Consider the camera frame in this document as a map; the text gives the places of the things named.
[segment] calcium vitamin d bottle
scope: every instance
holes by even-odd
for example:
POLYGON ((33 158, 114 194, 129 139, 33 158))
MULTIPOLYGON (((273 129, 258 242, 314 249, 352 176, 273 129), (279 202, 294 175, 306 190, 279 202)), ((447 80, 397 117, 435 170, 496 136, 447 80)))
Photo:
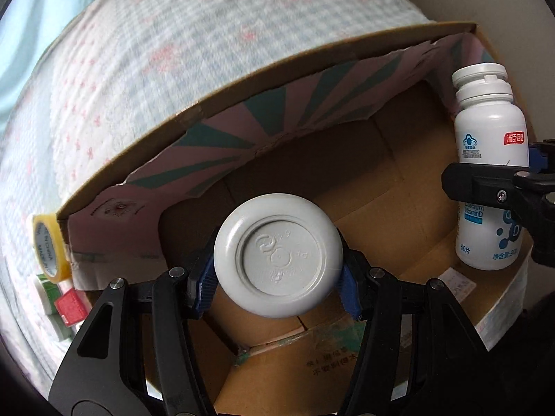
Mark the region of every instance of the calcium vitamin d bottle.
MULTIPOLYGON (((457 70, 452 78, 462 109, 454 122, 459 161, 528 167, 526 123, 513 104, 505 68, 476 64, 457 70)), ((476 269, 503 269, 520 252, 521 230, 510 211, 459 203, 457 255, 476 269)))

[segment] yellow tape roll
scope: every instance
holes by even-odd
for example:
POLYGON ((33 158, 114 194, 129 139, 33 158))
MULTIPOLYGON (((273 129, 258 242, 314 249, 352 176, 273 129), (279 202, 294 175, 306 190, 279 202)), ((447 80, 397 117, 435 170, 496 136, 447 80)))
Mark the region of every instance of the yellow tape roll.
POLYGON ((39 265, 52 283, 71 277, 71 266, 66 259, 62 231, 55 214, 33 217, 33 243, 39 265))

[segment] bedsheet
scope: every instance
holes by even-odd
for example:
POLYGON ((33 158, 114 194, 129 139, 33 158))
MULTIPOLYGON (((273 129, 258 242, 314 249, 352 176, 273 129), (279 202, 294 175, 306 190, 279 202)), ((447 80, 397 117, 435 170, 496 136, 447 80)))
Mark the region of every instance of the bedsheet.
POLYGON ((29 300, 25 279, 38 272, 29 215, 55 212, 134 141, 226 84, 320 45, 426 22, 407 0, 95 0, 77 16, 32 73, 1 147, 10 311, 0 321, 41 393, 69 341, 44 335, 29 300))

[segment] white flip-top cap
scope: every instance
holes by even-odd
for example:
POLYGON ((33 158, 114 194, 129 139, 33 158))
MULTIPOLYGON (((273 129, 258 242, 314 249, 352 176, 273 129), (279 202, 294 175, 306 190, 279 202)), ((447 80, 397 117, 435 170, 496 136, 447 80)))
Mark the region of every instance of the white flip-top cap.
POLYGON ((341 238, 318 206, 290 194, 240 205, 222 224, 214 266, 227 295, 265 317, 314 308, 332 290, 343 263, 341 238))
POLYGON ((469 65, 452 76, 454 87, 459 89, 457 100, 461 103, 469 98, 488 95, 504 95, 512 99, 513 90, 507 78, 505 67, 493 62, 469 65))

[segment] bottle neck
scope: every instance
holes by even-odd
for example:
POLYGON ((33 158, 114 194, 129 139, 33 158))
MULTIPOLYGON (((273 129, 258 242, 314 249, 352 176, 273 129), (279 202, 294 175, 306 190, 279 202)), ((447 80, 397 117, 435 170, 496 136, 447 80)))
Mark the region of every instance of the bottle neck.
POLYGON ((510 94, 487 94, 467 98, 460 102, 462 109, 470 106, 511 105, 513 96, 510 94))

